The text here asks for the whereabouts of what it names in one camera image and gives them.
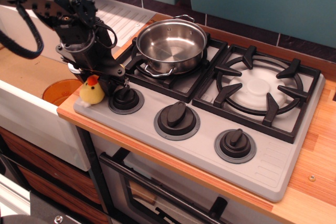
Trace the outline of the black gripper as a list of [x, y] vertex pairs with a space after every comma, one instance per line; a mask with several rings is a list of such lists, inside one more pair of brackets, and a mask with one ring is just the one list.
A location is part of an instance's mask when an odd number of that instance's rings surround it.
[[105, 95], [111, 97], [118, 87], [126, 87], [129, 83], [129, 78], [124, 77], [124, 67], [112, 56], [112, 46], [108, 32], [105, 29], [98, 29], [89, 34], [86, 42], [72, 45], [61, 42], [56, 51], [62, 55], [69, 71], [81, 83], [87, 80], [88, 72], [100, 76], [98, 83]]

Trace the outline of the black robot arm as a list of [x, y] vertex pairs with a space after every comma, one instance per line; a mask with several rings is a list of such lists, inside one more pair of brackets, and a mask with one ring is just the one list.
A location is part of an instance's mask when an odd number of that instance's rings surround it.
[[85, 82], [94, 74], [107, 96], [117, 88], [128, 89], [129, 79], [125, 68], [116, 62], [111, 54], [117, 39], [111, 39], [115, 32], [96, 16], [93, 0], [1, 0], [1, 5], [17, 9], [35, 39], [35, 51], [24, 48], [1, 32], [1, 44], [13, 53], [35, 59], [41, 55], [44, 42], [27, 11], [34, 14], [50, 29], [54, 30], [60, 44], [57, 52], [62, 60], [79, 72], [78, 78]]

